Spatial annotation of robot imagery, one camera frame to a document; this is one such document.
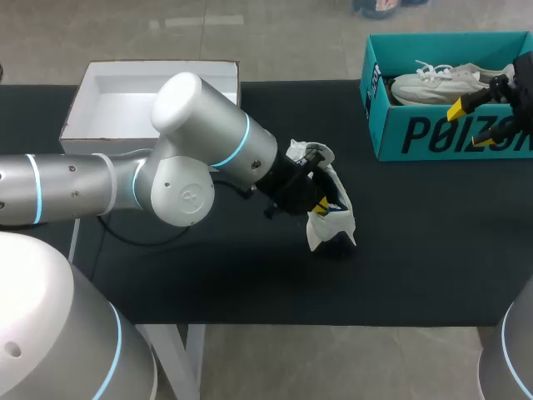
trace white sneaker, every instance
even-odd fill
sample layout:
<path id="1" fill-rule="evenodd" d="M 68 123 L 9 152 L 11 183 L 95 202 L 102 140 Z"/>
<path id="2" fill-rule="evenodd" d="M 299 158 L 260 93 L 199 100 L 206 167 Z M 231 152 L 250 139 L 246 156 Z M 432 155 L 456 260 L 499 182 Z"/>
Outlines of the white sneaker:
<path id="1" fill-rule="evenodd" d="M 488 88 L 493 77 L 505 74 L 512 81 L 515 76 L 513 64 L 501 71 L 490 71 L 472 63 L 453 68 L 416 62 L 424 67 L 397 77 L 391 86 L 392 95 L 405 105 L 453 104 L 463 94 Z"/>

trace black cable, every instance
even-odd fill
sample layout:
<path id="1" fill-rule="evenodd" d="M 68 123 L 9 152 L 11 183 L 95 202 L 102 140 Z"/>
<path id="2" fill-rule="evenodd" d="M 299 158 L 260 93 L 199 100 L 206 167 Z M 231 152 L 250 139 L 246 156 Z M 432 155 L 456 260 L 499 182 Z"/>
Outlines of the black cable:
<path id="1" fill-rule="evenodd" d="M 37 229 L 47 225 L 46 223 L 29 223 L 26 225 L 0 225 L 0 232 L 26 231 L 28 229 Z"/>
<path id="2" fill-rule="evenodd" d="M 245 198 L 245 199 L 250 198 L 250 196 L 253 194 L 253 191 L 251 191 L 251 190 L 242 190 L 237 185 L 235 185 L 235 184 L 233 184 L 231 182 L 228 182 L 228 181 L 216 180 L 216 181 L 213 181 L 213 183 L 215 185 L 220 185 L 220 186 L 225 186 L 227 188 L 230 188 L 234 192 L 236 192 L 239 196 L 241 196 L 242 198 Z"/>
<path id="3" fill-rule="evenodd" d="M 170 237 L 170 238 L 162 240 L 160 242 L 137 242 L 135 240 L 131 240 L 131 239 L 128 239 L 126 237 L 123 237 L 122 235 L 119 235 L 118 233 L 113 231 L 109 227 L 109 225 L 107 225 L 107 223 L 103 220 L 103 218 L 101 216 L 98 216 L 97 219 L 98 219 L 98 222 L 100 223 L 100 225 L 102 225 L 103 228 L 106 230 L 106 232 L 109 233 L 114 238 L 116 238 L 116 240 L 119 240 L 120 242 L 129 244 L 131 246 L 138 246 L 140 248 L 154 248 L 154 247 L 157 247 L 157 246 L 164 246 L 166 244 L 172 243 L 175 240 L 179 239 L 181 236 L 183 236 L 185 233 L 187 233 L 189 231 L 189 228 L 190 228 L 190 227 L 186 227 L 181 232 L 179 232 L 176 236 Z"/>

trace table leg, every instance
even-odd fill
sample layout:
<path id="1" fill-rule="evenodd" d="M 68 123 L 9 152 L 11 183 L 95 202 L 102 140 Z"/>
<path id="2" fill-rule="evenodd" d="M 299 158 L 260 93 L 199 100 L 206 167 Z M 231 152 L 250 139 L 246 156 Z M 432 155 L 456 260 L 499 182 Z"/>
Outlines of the table leg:
<path id="1" fill-rule="evenodd" d="M 206 342 L 206 325 L 191 324 L 187 330 L 187 344 L 185 349 L 191 362 L 192 373 L 198 388 L 202 380 L 203 348 Z"/>
<path id="2" fill-rule="evenodd" d="M 190 356 L 183 346 L 177 326 L 146 324 L 142 325 L 141 330 L 152 344 L 177 399 L 200 400 L 199 375 L 192 369 Z"/>

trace shoelace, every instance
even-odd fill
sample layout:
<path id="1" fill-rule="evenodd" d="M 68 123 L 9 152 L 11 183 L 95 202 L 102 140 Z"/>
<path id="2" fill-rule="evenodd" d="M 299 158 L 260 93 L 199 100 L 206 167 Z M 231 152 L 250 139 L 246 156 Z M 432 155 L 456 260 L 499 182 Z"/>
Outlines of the shoelace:
<path id="1" fill-rule="evenodd" d="M 436 67 L 433 67 L 432 65 L 428 64 L 427 62 L 418 61 L 415 60 L 417 63 L 422 64 L 424 67 L 417 69 L 416 73 L 420 77 L 420 79 L 423 79 L 425 82 L 429 81 L 435 81 L 435 78 L 437 79 L 452 79 L 451 76 L 451 69 L 453 68 L 451 65 L 442 64 L 437 65 Z"/>

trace robotic arm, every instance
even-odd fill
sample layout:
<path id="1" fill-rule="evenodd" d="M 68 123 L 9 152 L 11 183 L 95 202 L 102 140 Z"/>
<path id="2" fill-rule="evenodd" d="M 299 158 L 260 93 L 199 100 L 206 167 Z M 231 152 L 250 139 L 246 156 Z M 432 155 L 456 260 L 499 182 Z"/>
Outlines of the robotic arm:
<path id="1" fill-rule="evenodd" d="M 153 150 L 117 156 L 0 157 L 0 224 L 44 223 L 115 209 L 143 209 L 178 227 L 198 223 L 215 193 L 209 166 L 237 186 L 257 188 L 276 210 L 310 212 L 325 197 L 308 177 L 320 175 L 320 152 L 294 162 L 276 139 L 198 76 L 183 72 L 158 93 Z"/>

